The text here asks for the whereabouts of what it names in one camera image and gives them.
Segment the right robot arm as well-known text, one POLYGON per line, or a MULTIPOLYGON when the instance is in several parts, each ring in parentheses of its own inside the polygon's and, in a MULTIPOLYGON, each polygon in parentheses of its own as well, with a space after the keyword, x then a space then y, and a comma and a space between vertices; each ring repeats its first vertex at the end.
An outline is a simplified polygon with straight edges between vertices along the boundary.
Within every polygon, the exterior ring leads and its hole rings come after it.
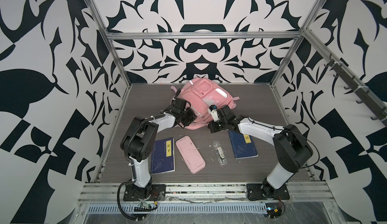
POLYGON ((208 109, 213 120, 208 128, 211 133, 223 130, 249 135, 275 147, 278 162, 270 174, 259 184, 247 184, 248 199, 286 199, 286 183, 313 156, 312 143, 294 125, 285 127, 261 123, 248 116, 236 116, 229 106, 211 105, 208 109))

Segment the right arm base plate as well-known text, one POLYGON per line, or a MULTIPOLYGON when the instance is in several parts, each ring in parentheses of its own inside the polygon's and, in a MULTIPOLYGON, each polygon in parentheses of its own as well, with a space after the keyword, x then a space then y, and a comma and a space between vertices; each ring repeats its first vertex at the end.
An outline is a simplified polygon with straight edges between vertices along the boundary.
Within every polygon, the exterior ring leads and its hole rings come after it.
POLYGON ((269 184, 247 184, 247 198, 250 201, 258 200, 289 200, 290 194, 286 185, 274 189, 269 184))

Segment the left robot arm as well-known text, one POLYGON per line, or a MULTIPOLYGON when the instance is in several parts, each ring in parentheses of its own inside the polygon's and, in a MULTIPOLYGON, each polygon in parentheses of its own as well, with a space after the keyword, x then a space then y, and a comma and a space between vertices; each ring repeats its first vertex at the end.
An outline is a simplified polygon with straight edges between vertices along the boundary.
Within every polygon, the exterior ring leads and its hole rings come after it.
POLYGON ((192 104, 182 98, 174 98, 165 111, 147 118, 135 117, 121 140, 121 149, 132 168, 134 186, 145 191, 150 189, 151 175, 148 157, 153 150, 157 133, 176 126, 189 126, 197 118, 192 104))

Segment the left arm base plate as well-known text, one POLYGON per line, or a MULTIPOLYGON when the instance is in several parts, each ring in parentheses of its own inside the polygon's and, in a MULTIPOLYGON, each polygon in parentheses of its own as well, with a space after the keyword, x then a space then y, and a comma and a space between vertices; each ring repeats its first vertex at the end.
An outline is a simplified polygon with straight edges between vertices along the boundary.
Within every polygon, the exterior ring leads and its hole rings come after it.
POLYGON ((126 185, 123 201, 140 201, 153 200, 154 196, 165 196, 166 185, 148 184, 145 188, 140 188, 137 185, 126 185))

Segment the blue book yellow label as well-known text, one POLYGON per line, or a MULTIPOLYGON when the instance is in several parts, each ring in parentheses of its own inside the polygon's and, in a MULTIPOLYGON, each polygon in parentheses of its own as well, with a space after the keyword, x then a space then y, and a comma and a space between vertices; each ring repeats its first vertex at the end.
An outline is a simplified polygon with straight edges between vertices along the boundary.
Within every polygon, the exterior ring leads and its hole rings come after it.
POLYGON ((253 158, 259 156, 253 139, 250 135, 243 135, 228 131, 231 147, 236 159, 253 158))

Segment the pink student backpack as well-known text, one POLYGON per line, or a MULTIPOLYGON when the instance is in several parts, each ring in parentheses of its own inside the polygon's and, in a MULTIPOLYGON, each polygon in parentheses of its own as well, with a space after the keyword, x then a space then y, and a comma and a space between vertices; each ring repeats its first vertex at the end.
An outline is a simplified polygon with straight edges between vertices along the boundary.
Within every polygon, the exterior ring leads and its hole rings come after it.
POLYGON ((175 96, 164 111, 169 113, 169 108, 176 98, 187 100, 197 116, 193 123, 185 127, 189 130, 208 127, 208 123, 213 120, 208 112, 211 105, 216 105, 217 108, 230 107, 232 110, 236 108, 236 101, 239 100, 239 97, 233 97, 228 91, 207 78, 194 78, 181 89, 174 86, 171 89, 175 92, 175 96))

